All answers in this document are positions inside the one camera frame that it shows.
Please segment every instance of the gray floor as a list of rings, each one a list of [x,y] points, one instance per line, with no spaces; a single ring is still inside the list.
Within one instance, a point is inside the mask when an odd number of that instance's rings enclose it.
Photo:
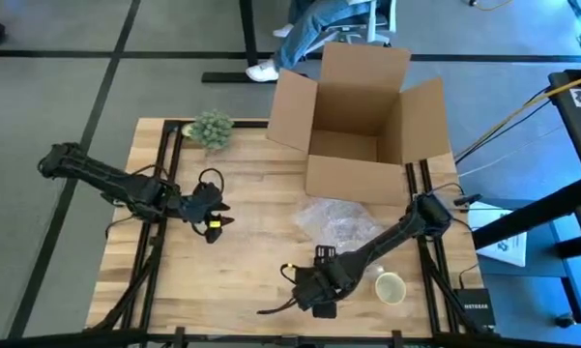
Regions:
[[[129,0],[0,0],[10,29],[1,49],[111,50]],[[270,31],[284,23],[287,1],[254,0],[258,46],[272,51]],[[400,0],[393,44],[425,54],[581,54],[581,30],[566,0],[519,0],[483,13],[459,0]],[[237,1],[142,0],[126,50],[242,51]],[[62,182],[42,179],[35,164],[51,143],[81,137],[108,60],[0,58],[0,337],[13,319]],[[202,85],[205,71],[239,71],[240,60],[124,59],[114,77],[90,154],[123,166],[139,117],[193,116],[217,108],[234,117],[268,117],[272,85]],[[413,63],[407,84],[442,76],[454,151],[525,102],[547,75],[579,64]],[[298,70],[317,78],[320,62]],[[552,106],[494,141],[459,166],[468,191],[535,199],[581,177],[581,166]],[[541,140],[529,141],[553,131]],[[101,262],[102,231],[112,210],[98,193],[78,185],[26,334],[79,330]],[[571,221],[560,222],[574,233]],[[581,284],[581,258],[572,260]],[[566,311],[563,292],[549,279],[487,276],[499,331],[505,336],[581,344],[581,326],[549,325]],[[510,294],[540,293],[534,303]],[[525,314],[520,308],[529,307]]]

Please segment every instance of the white sneaker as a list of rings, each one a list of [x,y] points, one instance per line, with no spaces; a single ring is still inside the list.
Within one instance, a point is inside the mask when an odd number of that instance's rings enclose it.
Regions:
[[[285,38],[290,33],[290,30],[294,28],[292,24],[286,24],[282,28],[273,31],[273,36],[276,38]]]
[[[245,73],[256,82],[275,81],[279,78],[279,72],[277,72],[275,63],[271,59],[257,66],[247,68]]]

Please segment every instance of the person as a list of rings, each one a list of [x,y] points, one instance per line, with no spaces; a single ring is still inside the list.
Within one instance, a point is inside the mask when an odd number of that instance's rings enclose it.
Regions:
[[[249,67],[247,76],[256,82],[279,78],[280,69],[292,69],[323,28],[343,18],[369,13],[369,0],[292,0],[288,24],[273,32],[283,43],[272,59]]]

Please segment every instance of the plastic wrap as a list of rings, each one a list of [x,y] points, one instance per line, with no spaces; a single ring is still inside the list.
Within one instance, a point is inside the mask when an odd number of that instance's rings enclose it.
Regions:
[[[336,199],[312,198],[295,214],[295,223],[315,245],[355,250],[384,231],[363,205]]]

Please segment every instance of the blue jeans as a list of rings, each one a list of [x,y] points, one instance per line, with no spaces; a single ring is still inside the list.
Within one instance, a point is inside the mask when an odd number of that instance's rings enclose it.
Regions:
[[[369,13],[369,2],[348,5],[346,0],[292,0],[288,22],[294,28],[273,56],[278,69],[292,69],[322,29],[343,18]]]

